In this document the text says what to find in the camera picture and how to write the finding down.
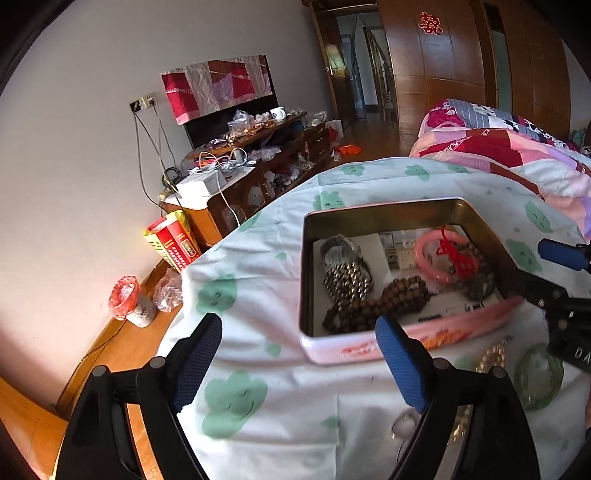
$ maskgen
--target drawer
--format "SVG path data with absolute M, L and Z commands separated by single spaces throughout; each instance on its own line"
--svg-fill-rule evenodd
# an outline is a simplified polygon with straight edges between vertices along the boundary
M 330 141 L 328 132 L 325 130 L 324 135 L 311 140 L 308 145 L 308 159 L 311 162 L 318 161 L 322 156 L 330 152 Z

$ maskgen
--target power cord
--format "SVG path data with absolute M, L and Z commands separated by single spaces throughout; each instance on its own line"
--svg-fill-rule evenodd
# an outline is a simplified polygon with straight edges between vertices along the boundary
M 170 155 L 171 155 L 171 157 L 173 159 L 174 165 L 176 166 L 176 160 L 174 159 L 173 151 L 172 151 L 172 149 L 170 147 L 170 143 L 168 141 L 168 137 L 166 136 L 166 132 L 164 130 L 164 126 L 162 125 L 162 120 L 161 120 L 160 114 L 158 113 L 158 110 L 157 110 L 157 102 L 156 101 L 154 101 L 153 107 L 154 107 L 154 112 L 156 113 L 156 117 L 158 118 L 158 124 L 159 124 L 159 127 L 158 127 L 158 139 L 160 140 L 160 130 L 162 130 L 162 132 L 164 134 L 164 139 L 165 139 L 166 144 L 167 144 L 167 147 L 168 147 L 168 151 L 170 152 Z M 152 138 L 152 135 L 150 135 L 150 132 L 149 132 L 148 128 L 142 122 L 142 119 L 140 117 L 138 117 L 138 115 L 137 115 L 136 112 L 134 112 L 134 111 L 132 111 L 132 112 L 133 112 L 134 118 L 135 118 L 135 130 L 136 130 L 136 134 L 137 134 L 136 136 L 137 136 L 137 143 L 138 143 L 138 153 L 139 153 L 139 132 L 138 132 L 138 124 L 137 124 L 137 122 L 139 122 L 141 124 L 141 126 L 144 129 L 144 131 L 146 132 L 146 135 L 148 135 L 148 138 L 150 139 L 150 142 L 152 143 L 152 146 L 154 147 L 154 151 L 156 152 L 156 155 L 158 156 L 158 159 L 160 161 L 160 166 L 162 168 L 164 181 L 169 185 L 170 189 L 172 190 L 172 192 L 173 192 L 173 194 L 174 194 L 174 196 L 175 196 L 175 198 L 176 198 L 176 200 L 178 202 L 178 205 L 181 207 L 181 210 L 183 211 L 183 213 L 185 214 L 185 216 L 187 218 L 189 218 L 189 216 L 188 216 L 187 212 L 185 211 L 185 209 L 184 209 L 184 207 L 183 207 L 183 205 L 181 203 L 181 200 L 180 200 L 180 198 L 178 196 L 178 189 L 176 188 L 176 185 L 174 185 L 168 179 L 168 177 L 166 176 L 166 173 L 165 173 L 166 166 L 164 165 L 164 162 L 162 160 L 162 152 L 161 152 L 161 149 L 158 149 L 158 147 L 156 146 L 156 142 Z M 236 157 L 236 152 L 238 150 L 242 151 L 243 154 L 244 154 L 243 162 L 241 162 L 240 164 L 233 163 L 232 162 L 232 156 Z M 208 170 L 202 169 L 201 159 L 202 159 L 202 156 L 204 154 L 205 155 L 209 155 L 210 157 L 212 157 L 216 161 L 216 163 L 217 163 L 218 166 L 213 167 L 213 168 L 210 168 Z M 198 166 L 198 168 L 192 169 L 191 172 L 194 172 L 194 173 L 205 173 L 207 171 L 212 171 L 212 170 L 220 170 L 220 171 L 222 171 L 222 170 L 229 170 L 229 171 L 232 171 L 232 170 L 234 170 L 234 168 L 236 166 L 243 165 L 246 162 L 247 156 L 248 156 L 248 154 L 246 153 L 246 151 L 243 148 L 240 148 L 240 147 L 236 147 L 236 148 L 232 149 L 232 151 L 230 152 L 229 155 L 223 155 L 221 157 L 217 157 L 217 156 L 215 156 L 215 155 L 213 155 L 212 153 L 209 153 L 209 152 L 201 152 L 199 154 L 199 159 L 197 161 L 199 166 Z M 224 162 L 222 164 L 221 160 L 226 159 L 226 158 L 228 159 L 228 161 L 227 162 Z M 143 177 L 141 175 L 141 163 L 140 163 L 140 178 L 141 178 L 142 186 L 143 186 L 144 185 L 144 181 L 143 181 Z M 237 226 L 240 226 L 241 222 L 240 222 L 240 219 L 238 218 L 238 215 L 236 214 L 236 212 L 234 211 L 234 209 L 230 206 L 230 203 L 228 202 L 228 199 L 223 194 L 222 186 L 220 185 L 220 180 L 219 180 L 219 175 L 218 174 L 216 174 L 216 182 L 217 182 L 217 190 L 219 191 L 219 193 L 220 193 L 220 195 L 221 195 L 224 203 L 226 204 L 226 206 L 228 207 L 228 209 L 230 210 L 230 212 L 232 212 L 232 215 L 236 219 L 236 225 Z M 152 199 L 150 199 L 150 201 L 152 203 L 154 203 L 155 205 L 159 206 L 158 203 L 155 203 Z
M 173 159 L 174 166 L 176 167 L 177 161 L 174 158 L 173 149 L 170 148 L 168 136 L 166 135 L 166 130 L 164 129 L 162 119 L 160 118 L 160 113 L 158 112 L 158 100 L 156 100 L 156 98 L 154 98 L 154 113 L 156 114 L 156 117 L 158 118 L 158 123 L 160 125 L 160 129 L 158 130 L 158 141 L 160 141 L 160 130 L 162 130 L 162 133 L 164 134 L 164 141 L 166 142 L 166 146 L 168 147 L 168 151 L 170 152 L 170 157 Z
M 137 115 L 134 113 L 134 124 L 135 124 L 135 142 L 137 145 L 137 149 L 138 149 L 138 170 L 139 170 L 139 181 L 142 184 L 142 190 L 144 191 L 144 195 L 146 195 L 146 198 L 152 202 L 154 205 L 156 205 L 156 207 L 158 207 L 158 203 L 156 203 L 155 201 L 152 200 L 152 198 L 150 197 L 150 195 L 148 195 L 148 192 L 146 191 L 146 186 L 144 184 L 144 174 L 142 172 L 142 154 L 141 154 L 141 150 L 139 149 L 139 128 L 138 128 L 138 117 Z
M 148 130 L 148 128 L 145 126 L 145 124 L 142 122 L 142 119 L 140 117 L 138 117 L 137 113 L 132 111 L 134 114 L 134 117 L 136 119 L 137 122 L 140 123 L 140 125 L 143 127 L 144 131 L 146 132 L 146 135 L 148 135 L 148 138 L 150 139 L 150 143 L 152 144 L 152 146 L 154 147 L 154 151 L 156 152 L 156 155 L 158 156 L 158 159 L 160 161 L 160 166 L 162 168 L 162 174 L 163 174 L 163 179 L 164 181 L 168 184 L 168 186 L 170 187 L 170 189 L 172 190 L 174 197 L 177 199 L 178 202 L 178 206 L 181 207 L 181 210 L 183 211 L 183 213 L 185 214 L 185 217 L 187 219 L 190 219 L 189 214 L 186 212 L 186 210 L 184 209 L 183 204 L 181 203 L 181 199 L 178 196 L 178 189 L 176 188 L 176 185 L 174 185 L 169 178 L 166 175 L 166 166 L 164 165 L 164 162 L 162 160 L 162 155 L 161 155 L 161 151 L 158 150 L 158 147 L 156 146 L 156 142 L 154 141 L 154 139 L 152 138 L 152 135 L 150 135 L 150 132 Z
M 232 164 L 231 160 L 232 160 L 232 155 L 234 155 L 234 152 L 236 150 L 242 150 L 244 152 L 244 155 L 245 155 L 244 158 L 246 160 L 246 151 L 244 149 L 242 149 L 242 148 L 239 148 L 239 147 L 238 148 L 234 148 L 230 152 L 229 155 L 223 155 L 221 157 L 216 157 L 214 154 L 212 154 L 210 152 L 201 152 L 199 154 L 199 158 L 197 159 L 197 164 L 199 166 L 197 168 L 193 168 L 191 171 L 194 172 L 194 173 L 206 173 L 206 172 L 214 171 L 214 170 L 219 170 L 219 171 L 229 170 L 229 171 L 232 171 L 232 170 L 234 170 L 235 166 L 234 166 L 234 164 Z M 202 168 L 202 166 L 201 166 L 201 159 L 202 159 L 203 155 L 209 155 L 209 157 L 213 158 L 216 161 L 216 163 L 218 164 L 218 166 L 217 167 L 210 168 L 208 170 L 204 170 Z M 225 165 L 222 164 L 222 162 L 221 162 L 221 160 L 224 159 L 224 158 L 227 158 L 228 160 L 230 160 Z M 236 219 L 236 225 L 237 226 L 240 226 L 241 222 L 240 222 L 240 219 L 238 218 L 238 215 L 236 214 L 236 212 L 234 211 L 234 209 L 230 206 L 230 203 L 228 202 L 228 199 L 223 194 L 222 187 L 220 185 L 220 178 L 219 178 L 219 175 L 217 173 L 216 173 L 216 182 L 217 182 L 217 190 L 219 191 L 219 193 L 220 193 L 220 195 L 221 195 L 224 203 L 226 204 L 226 206 L 228 207 L 228 210 L 230 210 L 232 212 L 234 218 Z

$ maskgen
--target bed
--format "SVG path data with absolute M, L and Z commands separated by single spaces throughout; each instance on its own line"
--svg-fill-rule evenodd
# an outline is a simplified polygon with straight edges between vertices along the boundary
M 210 478 L 385 479 L 394 469 L 401 441 L 391 428 L 408 407 L 385 362 L 320 367 L 300 346 L 301 238 L 311 211 L 460 196 L 521 268 L 571 295 L 591 294 L 586 272 L 535 253 L 541 238 L 589 240 L 586 157 L 497 112 L 442 102 L 427 114 L 410 157 L 348 163 L 317 175 L 183 271 L 184 306 L 158 354 L 191 334 L 206 312 L 222 318 L 217 356 L 193 404 L 178 415 Z M 505 347 L 511 375 L 533 343 L 547 342 L 542 312 L 524 304 L 506 327 L 431 353 L 462 367 L 507 335 L 513 338 Z M 588 375 L 564 364 L 557 397 L 527 414 L 544 479 L 558 478 L 583 444 L 588 398 Z

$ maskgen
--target electrical outlet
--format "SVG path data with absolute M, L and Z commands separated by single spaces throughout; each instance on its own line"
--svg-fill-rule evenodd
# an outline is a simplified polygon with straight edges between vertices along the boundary
M 153 95 L 145 95 L 145 96 L 137 99 L 135 102 L 131 102 L 129 104 L 129 108 L 131 108 L 131 111 L 133 113 L 137 113 L 141 110 L 144 110 L 144 109 L 150 108 L 151 106 L 154 106 L 155 103 L 156 103 L 156 99 L 154 98 Z

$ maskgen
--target wooden bead bracelet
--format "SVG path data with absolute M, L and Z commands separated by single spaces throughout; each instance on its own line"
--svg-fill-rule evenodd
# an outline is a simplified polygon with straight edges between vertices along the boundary
M 421 277 L 397 278 L 384 288 L 377 300 L 356 300 L 345 307 L 334 305 L 326 312 L 322 325 L 332 335 L 374 330 L 381 315 L 400 317 L 420 312 L 429 298 Z

